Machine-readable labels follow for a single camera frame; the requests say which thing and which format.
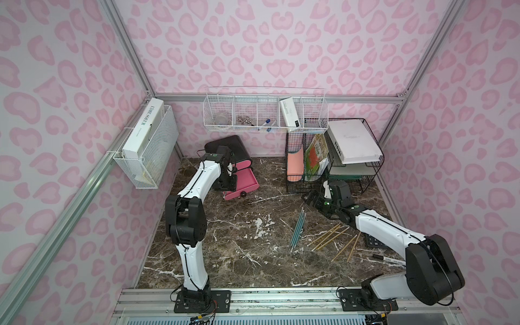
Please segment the pink top drawer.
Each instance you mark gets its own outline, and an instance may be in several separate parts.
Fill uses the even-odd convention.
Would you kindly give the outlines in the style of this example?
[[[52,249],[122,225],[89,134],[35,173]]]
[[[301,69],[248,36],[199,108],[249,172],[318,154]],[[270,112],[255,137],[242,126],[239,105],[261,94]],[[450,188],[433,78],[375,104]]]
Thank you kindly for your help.
[[[237,162],[234,166],[235,168],[240,171],[240,170],[243,170],[243,169],[248,169],[250,168],[252,165],[252,160],[250,159],[246,159],[246,160],[243,160],[243,161],[240,161],[240,162]]]

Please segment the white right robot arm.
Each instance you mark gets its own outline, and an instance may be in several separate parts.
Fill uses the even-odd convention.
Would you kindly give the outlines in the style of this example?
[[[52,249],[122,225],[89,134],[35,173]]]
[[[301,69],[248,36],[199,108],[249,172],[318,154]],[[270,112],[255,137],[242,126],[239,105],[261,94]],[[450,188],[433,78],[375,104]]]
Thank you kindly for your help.
[[[396,299],[418,299],[427,306],[454,298],[465,287],[465,278],[447,240],[409,230],[375,210],[352,199],[345,181],[325,182],[321,190],[302,196],[303,201],[323,216],[337,217],[346,226],[369,235],[404,260],[400,274],[378,275],[364,280],[359,293],[349,302],[371,311],[390,311]]]

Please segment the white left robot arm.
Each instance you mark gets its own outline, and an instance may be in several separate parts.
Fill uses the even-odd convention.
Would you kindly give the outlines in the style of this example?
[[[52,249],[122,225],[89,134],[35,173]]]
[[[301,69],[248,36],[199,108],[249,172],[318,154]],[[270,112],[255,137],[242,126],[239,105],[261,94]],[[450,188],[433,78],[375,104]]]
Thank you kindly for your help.
[[[207,233],[204,200],[210,190],[234,190],[236,183],[232,152],[219,146],[215,153],[205,153],[187,185],[166,199],[165,232],[180,254],[184,275],[175,298],[175,313],[207,313],[216,306],[203,260]]]

